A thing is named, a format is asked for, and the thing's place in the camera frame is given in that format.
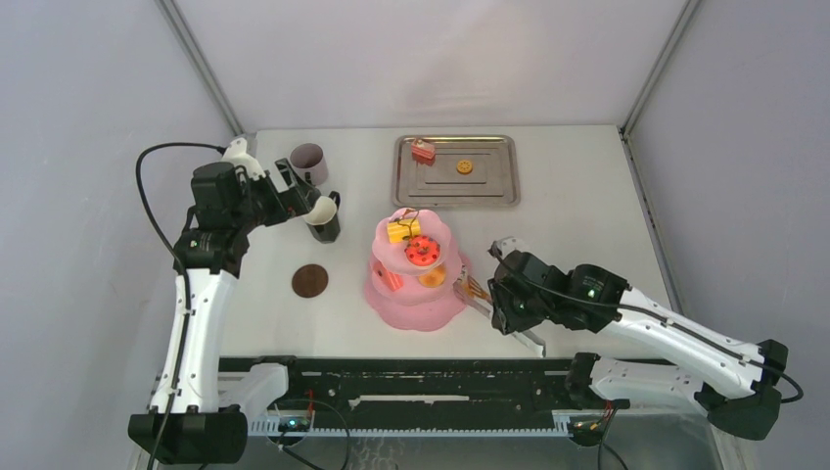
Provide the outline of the black cup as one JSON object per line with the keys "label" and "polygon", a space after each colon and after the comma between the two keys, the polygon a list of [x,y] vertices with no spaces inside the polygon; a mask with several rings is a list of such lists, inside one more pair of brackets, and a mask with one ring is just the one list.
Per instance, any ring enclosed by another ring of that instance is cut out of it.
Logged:
{"label": "black cup", "polygon": [[320,196],[312,210],[302,217],[313,238],[322,244],[334,243],[341,233],[338,213],[341,195],[332,191],[328,196]]}

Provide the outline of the stainless steel food tongs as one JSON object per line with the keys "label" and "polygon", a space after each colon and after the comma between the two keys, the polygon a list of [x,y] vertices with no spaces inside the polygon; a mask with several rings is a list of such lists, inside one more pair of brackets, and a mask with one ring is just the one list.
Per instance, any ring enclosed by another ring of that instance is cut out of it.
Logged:
{"label": "stainless steel food tongs", "polygon": [[[466,271],[469,273],[468,267],[466,264],[462,265],[461,272]],[[487,303],[481,300],[473,301],[473,300],[462,300],[460,299],[455,293],[455,297],[461,301],[465,306],[471,307],[479,314],[481,314],[488,322],[492,319],[493,314],[493,303]],[[522,344],[524,347],[529,349],[535,356],[540,358],[546,357],[546,343],[543,339],[532,333],[532,331],[525,331],[525,332],[513,332],[509,334],[514,340]]]}

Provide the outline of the mauve cup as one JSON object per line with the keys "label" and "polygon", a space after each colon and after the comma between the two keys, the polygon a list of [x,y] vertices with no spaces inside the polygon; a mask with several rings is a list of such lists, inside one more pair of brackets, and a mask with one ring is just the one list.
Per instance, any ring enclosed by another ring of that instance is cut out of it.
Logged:
{"label": "mauve cup", "polygon": [[314,143],[297,146],[289,157],[290,164],[300,179],[308,184],[319,186],[329,178],[329,170],[323,149]]}

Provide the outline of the orange fish-shaped cake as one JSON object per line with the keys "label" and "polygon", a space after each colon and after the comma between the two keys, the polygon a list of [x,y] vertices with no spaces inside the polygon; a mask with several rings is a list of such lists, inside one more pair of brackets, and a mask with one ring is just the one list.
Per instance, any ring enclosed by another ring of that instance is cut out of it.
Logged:
{"label": "orange fish-shaped cake", "polygon": [[453,283],[454,293],[462,300],[484,301],[492,303],[490,293],[466,271],[462,271]]}

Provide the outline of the round golden bread bun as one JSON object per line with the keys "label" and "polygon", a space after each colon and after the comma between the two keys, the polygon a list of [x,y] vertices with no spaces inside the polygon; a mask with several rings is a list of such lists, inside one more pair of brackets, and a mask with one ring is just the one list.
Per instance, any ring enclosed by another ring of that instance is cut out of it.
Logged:
{"label": "round golden bread bun", "polygon": [[417,277],[418,282],[425,288],[438,288],[446,279],[446,267],[441,264],[436,268]]}

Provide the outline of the yellow cake slice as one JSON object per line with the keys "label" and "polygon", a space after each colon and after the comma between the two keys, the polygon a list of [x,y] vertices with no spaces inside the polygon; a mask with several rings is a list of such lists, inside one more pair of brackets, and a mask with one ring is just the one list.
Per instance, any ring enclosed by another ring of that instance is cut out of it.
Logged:
{"label": "yellow cake slice", "polygon": [[387,224],[388,240],[391,244],[408,242],[421,235],[421,225],[417,218],[400,218]]}

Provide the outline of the pink three-tier cake stand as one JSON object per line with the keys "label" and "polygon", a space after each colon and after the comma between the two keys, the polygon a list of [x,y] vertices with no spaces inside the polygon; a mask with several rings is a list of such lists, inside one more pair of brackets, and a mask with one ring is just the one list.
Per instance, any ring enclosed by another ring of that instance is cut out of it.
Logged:
{"label": "pink three-tier cake stand", "polygon": [[[433,237],[440,243],[440,258],[435,264],[428,267],[412,265],[404,254],[407,242],[389,242],[387,224],[400,218],[417,218],[421,225],[421,235]],[[402,288],[395,292],[387,288],[378,275],[381,264],[403,278]],[[423,287],[417,277],[441,264],[447,270],[445,282],[438,288]],[[459,276],[463,264],[470,270],[468,257],[460,250],[449,226],[437,213],[430,210],[400,209],[382,219],[376,226],[368,259],[364,297],[390,327],[421,332],[436,331],[466,307],[453,293],[453,282]]]}

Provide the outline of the red layered cake slice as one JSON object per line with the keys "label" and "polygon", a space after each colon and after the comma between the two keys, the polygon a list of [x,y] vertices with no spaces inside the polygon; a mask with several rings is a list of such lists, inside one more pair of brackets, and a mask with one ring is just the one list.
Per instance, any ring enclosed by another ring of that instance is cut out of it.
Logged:
{"label": "red layered cake slice", "polygon": [[387,288],[392,292],[395,292],[403,287],[403,278],[399,274],[389,271],[382,264],[378,268],[378,275]]}

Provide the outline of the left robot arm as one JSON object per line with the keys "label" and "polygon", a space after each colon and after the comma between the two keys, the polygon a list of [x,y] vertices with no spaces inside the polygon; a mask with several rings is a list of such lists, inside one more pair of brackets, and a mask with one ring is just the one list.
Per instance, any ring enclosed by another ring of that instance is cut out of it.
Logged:
{"label": "left robot arm", "polygon": [[219,389],[221,337],[249,234],[309,213],[320,196],[287,160],[275,165],[283,191],[267,172],[228,161],[193,172],[195,203],[172,247],[177,276],[167,358],[148,411],[128,423],[130,439],[154,462],[235,463],[251,422],[272,402],[292,408],[304,399],[304,380],[281,365],[258,365]]}

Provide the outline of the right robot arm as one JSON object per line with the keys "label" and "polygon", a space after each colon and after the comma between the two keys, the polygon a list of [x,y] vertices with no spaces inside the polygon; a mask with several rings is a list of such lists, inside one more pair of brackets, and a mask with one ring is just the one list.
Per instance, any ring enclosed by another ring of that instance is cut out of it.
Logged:
{"label": "right robot arm", "polygon": [[656,353],[660,363],[629,362],[594,352],[574,356],[565,379],[578,409],[635,403],[704,415],[722,432],[762,441],[787,403],[776,386],[788,348],[748,343],[659,305],[626,279],[594,264],[564,272],[535,255],[491,246],[498,262],[487,282],[492,326],[525,332],[544,321],[572,331],[620,337]]}

